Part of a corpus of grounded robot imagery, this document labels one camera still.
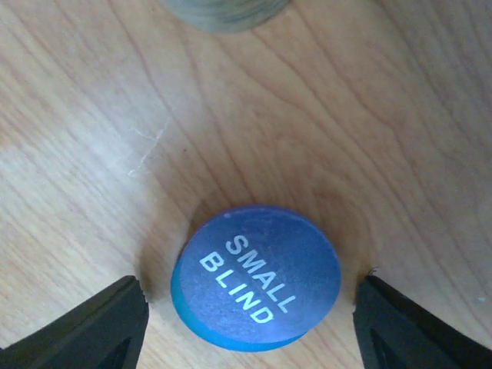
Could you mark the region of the blue small blind button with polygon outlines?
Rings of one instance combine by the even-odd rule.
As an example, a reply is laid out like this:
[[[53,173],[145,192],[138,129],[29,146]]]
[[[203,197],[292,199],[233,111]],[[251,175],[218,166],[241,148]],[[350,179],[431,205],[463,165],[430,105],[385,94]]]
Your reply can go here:
[[[201,225],[178,257],[171,298],[197,336],[234,351],[269,351],[316,327],[341,289],[324,233],[287,208],[253,204]]]

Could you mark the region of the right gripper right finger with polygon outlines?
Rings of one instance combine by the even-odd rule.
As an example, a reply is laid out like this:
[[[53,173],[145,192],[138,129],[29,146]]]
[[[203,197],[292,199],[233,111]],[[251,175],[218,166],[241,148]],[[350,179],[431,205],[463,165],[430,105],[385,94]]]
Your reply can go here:
[[[353,321],[365,368],[491,367],[491,349],[375,275],[357,289]]]

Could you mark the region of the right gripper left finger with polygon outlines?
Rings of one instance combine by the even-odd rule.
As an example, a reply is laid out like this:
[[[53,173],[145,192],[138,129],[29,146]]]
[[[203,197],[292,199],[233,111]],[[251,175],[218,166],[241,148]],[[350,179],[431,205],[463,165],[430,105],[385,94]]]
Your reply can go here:
[[[135,368],[149,318],[136,277],[124,276],[1,350],[2,368]]]

